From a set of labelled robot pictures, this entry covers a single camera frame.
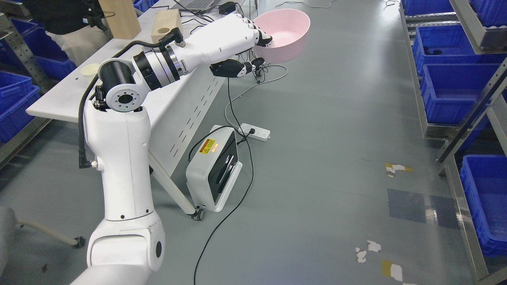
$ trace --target blue plastic bin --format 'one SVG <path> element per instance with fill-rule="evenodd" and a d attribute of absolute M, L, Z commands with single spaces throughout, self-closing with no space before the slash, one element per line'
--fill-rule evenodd
<path fill-rule="evenodd" d="M 7 45 L 5 40 L 0 40 L 0 63 L 15 66 L 18 68 L 24 68 L 21 61 L 18 60 L 16 54 Z"/>
<path fill-rule="evenodd" d="M 506 0 L 470 0 L 470 5 L 485 27 L 507 25 Z"/>
<path fill-rule="evenodd" d="M 22 36 L 39 27 L 37 23 L 33 22 L 25 22 L 16 19 L 11 19 L 11 22 Z M 14 54 L 14 52 L 4 40 L 0 41 L 0 63 L 24 68 L 23 64 L 17 59 L 16 54 Z"/>
<path fill-rule="evenodd" d="M 30 77 L 0 72 L 0 113 L 12 107 L 30 90 Z"/>
<path fill-rule="evenodd" d="M 483 254 L 506 255 L 507 158 L 466 155 L 460 176 Z"/>
<path fill-rule="evenodd" d="M 77 68 L 43 28 L 35 28 L 23 38 L 49 77 L 62 80 Z"/>
<path fill-rule="evenodd" d="M 39 87 L 31 86 L 28 94 L 0 115 L 1 142 L 6 143 L 10 141 L 33 119 L 33 116 L 26 113 L 26 108 L 39 99 L 39 90 Z"/>
<path fill-rule="evenodd" d="M 33 29 L 39 27 L 36 23 L 33 22 L 25 22 L 17 19 L 11 19 L 12 24 L 18 30 L 21 35 L 25 35 L 26 33 L 32 31 Z"/>
<path fill-rule="evenodd" d="M 149 2 L 146 0 L 136 0 L 134 2 L 134 8 L 144 13 L 150 8 L 150 5 Z"/>
<path fill-rule="evenodd" d="M 412 48 L 417 74 L 433 63 L 502 63 L 507 54 L 475 54 L 465 31 L 459 25 L 416 28 Z"/>
<path fill-rule="evenodd" d="M 449 0 L 402 0 L 405 15 L 454 12 Z"/>
<path fill-rule="evenodd" d="M 155 5 L 159 0 L 146 0 L 148 2 L 148 6 L 151 8 Z"/>
<path fill-rule="evenodd" d="M 428 123 L 457 124 L 499 64 L 426 64 L 421 93 Z"/>

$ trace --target gray floor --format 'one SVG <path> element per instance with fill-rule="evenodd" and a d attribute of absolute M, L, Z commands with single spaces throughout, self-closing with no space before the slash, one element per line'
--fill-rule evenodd
<path fill-rule="evenodd" d="M 260 12 L 274 4 L 261 0 Z M 397 6 L 338 0 L 330 9 L 282 8 L 310 16 L 308 46 L 285 64 L 286 78 L 257 86 L 234 104 L 240 122 L 270 129 L 271 139 L 250 140 L 254 184 L 211 240 L 197 284 L 401 285 L 382 274 L 382 260 L 400 265 L 405 283 L 472 284 L 459 230 L 435 223 L 436 211 L 427 222 L 414 217 L 428 213 L 439 200 L 433 196 L 450 194 L 437 175 L 439 145 L 421 135 Z M 272 67 L 267 76 L 280 74 Z M 232 95 L 253 83 L 231 80 Z M 227 101 L 224 85 L 193 141 L 224 124 Z M 75 124 L 48 126 L 0 170 L 0 204 L 63 234 L 89 237 L 103 217 L 103 196 L 99 173 L 77 169 L 76 137 Z M 250 180 L 246 144 L 239 151 L 244 168 L 224 210 L 208 212 L 202 222 L 187 217 L 153 181 L 167 247 L 149 284 L 192 284 L 206 239 Z M 386 162 L 413 172 L 388 177 Z M 186 165 L 180 162 L 173 179 L 187 193 Z M 445 211 L 452 216 L 453 209 Z M 367 240 L 382 250 L 367 251 L 359 263 L 355 248 L 366 250 Z M 18 230 L 12 253 L 2 284 L 68 284 L 86 268 L 85 249 L 26 228 Z"/>

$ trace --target metal rack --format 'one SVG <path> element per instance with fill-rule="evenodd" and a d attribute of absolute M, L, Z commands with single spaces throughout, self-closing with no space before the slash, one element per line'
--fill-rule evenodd
<path fill-rule="evenodd" d="M 32 81 L 38 85 L 41 92 L 48 92 L 55 84 L 37 63 L 23 37 L 14 28 L 12 22 L 4 13 L 0 12 L 0 40 L 3 40 L 16 54 Z M 7 144 L 0 145 L 0 168 L 2 168 L 16 153 L 23 148 L 40 130 L 50 122 L 49 119 L 34 118 Z"/>
<path fill-rule="evenodd" d="M 414 56 L 412 55 L 412 40 L 415 36 L 413 31 L 418 26 L 425 25 L 456 25 L 459 24 L 455 13 L 428 14 L 419 16 L 405 16 L 403 5 L 400 3 L 400 16 L 403 27 L 405 28 L 405 41 L 410 63 L 410 70 L 414 80 L 414 90 L 419 112 L 419 121 L 421 123 L 422 136 L 428 139 L 445 139 L 449 133 L 456 127 L 452 124 L 434 124 L 428 123 L 426 110 L 419 90 L 419 76 L 417 75 Z"/>
<path fill-rule="evenodd" d="M 506 65 L 507 59 L 482 91 L 482 96 L 471 110 L 470 115 L 460 123 L 459 127 L 454 129 L 439 154 L 439 160 L 443 161 L 440 174 L 447 177 L 451 194 L 456 199 L 461 235 L 468 253 L 470 266 L 473 269 L 473 276 L 479 285 L 494 285 L 507 280 L 507 266 L 491 272 L 486 265 L 465 198 L 454 154 L 474 130 L 476 123 L 485 115 L 488 116 L 502 149 L 507 154 L 507 103 L 501 95 L 507 87 Z"/>
<path fill-rule="evenodd" d="M 456 15 L 463 26 L 471 45 L 477 54 L 506 52 L 507 28 L 486 29 L 482 26 L 476 14 L 473 12 L 467 0 L 450 0 Z M 400 7 L 402 23 L 407 26 L 409 17 L 405 17 L 403 6 Z M 481 95 L 472 106 L 467 116 L 458 125 L 435 125 L 429 124 L 426 119 L 424 103 L 419 91 L 419 79 L 415 71 L 415 60 L 410 52 L 410 32 L 406 34 L 407 48 L 410 65 L 414 78 L 414 87 L 417 98 L 421 128 L 425 138 L 444 137 L 445 141 L 440 149 L 438 161 L 443 162 L 440 175 L 445 175 L 449 188 L 456 200 L 458 207 L 458 221 L 466 252 L 469 257 L 470 267 L 473 269 L 473 277 L 479 285 L 494 285 L 507 280 L 507 265 L 499 270 L 488 267 L 481 251 L 479 240 L 475 231 L 470 209 L 465 197 L 463 185 L 459 175 L 455 159 L 456 152 L 475 129 L 480 120 L 487 115 L 493 130 L 507 154 L 507 103 L 502 97 L 502 92 L 507 88 L 507 59 L 490 79 Z"/>
<path fill-rule="evenodd" d="M 507 28 L 485 28 L 467 0 L 450 0 L 475 53 L 507 51 Z"/>

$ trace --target gray cable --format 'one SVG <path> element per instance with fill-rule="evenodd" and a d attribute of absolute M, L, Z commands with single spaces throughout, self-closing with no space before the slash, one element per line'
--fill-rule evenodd
<path fill-rule="evenodd" d="M 264 81 L 264 82 L 260 82 L 260 83 L 257 83 L 257 84 L 252 85 L 251 87 L 249 87 L 248 89 L 246 89 L 245 91 L 243 91 L 241 94 L 239 94 L 238 96 L 236 96 L 234 99 L 232 99 L 232 100 L 231 100 L 231 102 L 233 102 L 234 100 L 236 100 L 236 99 L 240 98 L 243 94 L 245 94 L 248 90 L 252 89 L 252 88 L 253 88 L 253 87 L 255 87 L 255 86 L 258 86 L 258 85 L 261 85 L 261 84 L 265 84 L 265 83 L 270 83 L 270 82 L 273 82 L 273 81 L 277 81 L 277 80 L 280 80 L 280 79 L 284 78 L 285 76 L 287 76 L 287 74 L 288 74 L 288 69 L 287 69 L 287 67 L 282 66 L 282 65 L 278 65 L 278 64 L 271 64 L 271 65 L 269 65 L 269 67 L 271 67 L 271 66 L 278 66 L 278 67 L 281 67 L 281 68 L 285 69 L 285 74 L 284 74 L 284 75 L 282 75 L 282 76 L 280 76 L 280 77 L 278 77 L 278 78 L 276 78 L 276 79 L 272 79 L 272 80 L 268 80 L 268 81 Z M 225 108 L 224 108 L 224 116 L 225 116 L 225 119 L 227 120 L 227 122 L 228 122 L 231 126 L 234 126 L 234 127 L 236 127 L 236 128 L 239 128 L 239 126 L 238 126 L 238 125 L 235 125 L 235 124 L 231 123 L 231 121 L 229 121 L 229 118 L 227 118 L 227 106 L 230 106 L 230 105 L 231 105 L 231 102 L 229 102 L 229 103 L 227 103 L 227 105 L 225 105 Z"/>

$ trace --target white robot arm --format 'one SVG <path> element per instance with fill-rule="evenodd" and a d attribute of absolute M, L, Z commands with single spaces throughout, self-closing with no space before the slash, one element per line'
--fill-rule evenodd
<path fill-rule="evenodd" d="M 151 128 L 142 107 L 147 94 L 202 64 L 210 65 L 216 76 L 244 76 L 264 60 L 241 63 L 229 57 L 271 41 L 250 20 L 230 14 L 185 41 L 176 28 L 157 48 L 131 60 L 102 63 L 98 71 L 102 85 L 95 87 L 94 100 L 86 100 L 91 84 L 80 105 L 80 135 L 86 137 L 95 161 L 83 161 L 86 154 L 80 141 L 80 168 L 93 166 L 101 172 L 105 217 L 88 242 L 88 269 L 72 285 L 144 284 L 161 266 L 165 233 L 151 192 Z"/>
<path fill-rule="evenodd" d="M 242 77 L 264 63 L 262 58 L 241 63 L 229 59 L 254 45 L 270 46 L 272 38 L 240 14 L 229 14 L 183 40 L 179 29 L 166 37 L 173 43 L 143 51 L 131 60 L 112 58 L 102 63 L 96 89 L 97 109 L 129 112 L 140 107 L 146 95 L 189 74 L 196 67 L 210 65 L 215 76 Z"/>

